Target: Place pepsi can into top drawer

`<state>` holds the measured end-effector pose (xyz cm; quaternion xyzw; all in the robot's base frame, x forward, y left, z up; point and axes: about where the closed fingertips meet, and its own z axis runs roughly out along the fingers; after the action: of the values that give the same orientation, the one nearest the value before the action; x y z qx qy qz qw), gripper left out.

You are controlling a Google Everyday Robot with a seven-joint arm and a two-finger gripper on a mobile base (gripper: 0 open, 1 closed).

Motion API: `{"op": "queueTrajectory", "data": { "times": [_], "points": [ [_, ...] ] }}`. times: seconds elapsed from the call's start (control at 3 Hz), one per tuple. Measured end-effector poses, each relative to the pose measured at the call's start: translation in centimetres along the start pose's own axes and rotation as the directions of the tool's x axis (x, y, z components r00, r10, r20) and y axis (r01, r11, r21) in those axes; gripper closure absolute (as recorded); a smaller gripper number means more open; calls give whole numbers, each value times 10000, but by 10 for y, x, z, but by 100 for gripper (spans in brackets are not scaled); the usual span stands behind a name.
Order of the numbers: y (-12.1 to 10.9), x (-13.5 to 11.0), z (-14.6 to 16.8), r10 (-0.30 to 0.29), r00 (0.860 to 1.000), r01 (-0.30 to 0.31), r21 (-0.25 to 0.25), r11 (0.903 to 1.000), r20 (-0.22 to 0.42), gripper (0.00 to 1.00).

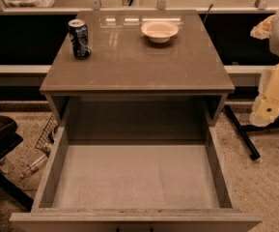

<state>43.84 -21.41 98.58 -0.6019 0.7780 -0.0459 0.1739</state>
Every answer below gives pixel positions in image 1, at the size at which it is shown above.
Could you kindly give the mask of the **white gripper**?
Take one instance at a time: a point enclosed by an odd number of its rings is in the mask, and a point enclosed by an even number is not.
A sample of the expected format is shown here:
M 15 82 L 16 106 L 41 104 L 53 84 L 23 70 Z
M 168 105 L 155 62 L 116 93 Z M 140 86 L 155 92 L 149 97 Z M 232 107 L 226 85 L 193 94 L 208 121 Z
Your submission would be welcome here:
M 268 39 L 274 18 L 275 15 L 271 15 L 261 21 L 251 30 L 250 36 Z M 279 117 L 279 64 L 262 72 L 258 92 L 249 121 L 253 126 L 266 127 Z

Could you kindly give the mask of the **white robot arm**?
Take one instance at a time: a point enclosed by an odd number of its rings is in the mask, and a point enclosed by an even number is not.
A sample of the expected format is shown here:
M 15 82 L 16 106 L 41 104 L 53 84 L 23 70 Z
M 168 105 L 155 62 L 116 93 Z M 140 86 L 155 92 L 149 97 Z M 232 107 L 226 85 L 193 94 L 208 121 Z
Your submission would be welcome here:
M 269 39 L 270 52 L 279 56 L 279 9 L 255 26 L 250 35 L 260 40 Z M 249 120 L 253 126 L 265 127 L 279 117 L 279 64 L 263 70 L 258 92 Z

